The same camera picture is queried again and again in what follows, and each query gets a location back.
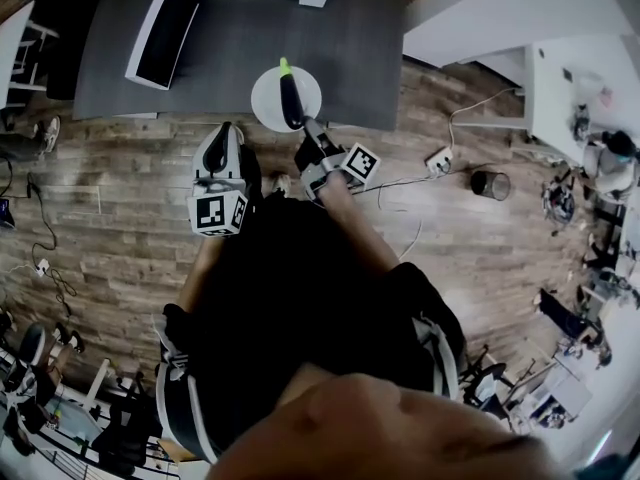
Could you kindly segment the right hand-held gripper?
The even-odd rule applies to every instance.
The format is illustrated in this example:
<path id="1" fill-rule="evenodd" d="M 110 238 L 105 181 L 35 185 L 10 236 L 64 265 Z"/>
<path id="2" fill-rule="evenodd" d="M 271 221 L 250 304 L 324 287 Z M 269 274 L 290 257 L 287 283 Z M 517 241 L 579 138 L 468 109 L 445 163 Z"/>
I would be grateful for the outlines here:
<path id="1" fill-rule="evenodd" d="M 349 190 L 366 187 L 374 177 L 380 158 L 363 145 L 351 149 L 334 144 L 324 128 L 312 117 L 304 117 L 306 138 L 295 154 L 294 161 L 310 200 L 319 202 L 319 191 L 332 172 L 339 172 Z"/>

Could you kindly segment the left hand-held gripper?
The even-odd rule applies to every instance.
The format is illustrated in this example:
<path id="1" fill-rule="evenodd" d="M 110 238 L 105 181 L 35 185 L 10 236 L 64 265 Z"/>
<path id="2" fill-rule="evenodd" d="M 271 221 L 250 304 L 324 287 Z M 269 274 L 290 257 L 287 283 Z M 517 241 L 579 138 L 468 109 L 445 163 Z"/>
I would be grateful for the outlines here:
<path id="1" fill-rule="evenodd" d="M 187 198 L 192 231 L 205 237 L 240 232 L 248 207 L 242 175 L 242 130 L 227 121 L 211 132 L 192 159 L 193 189 Z"/>

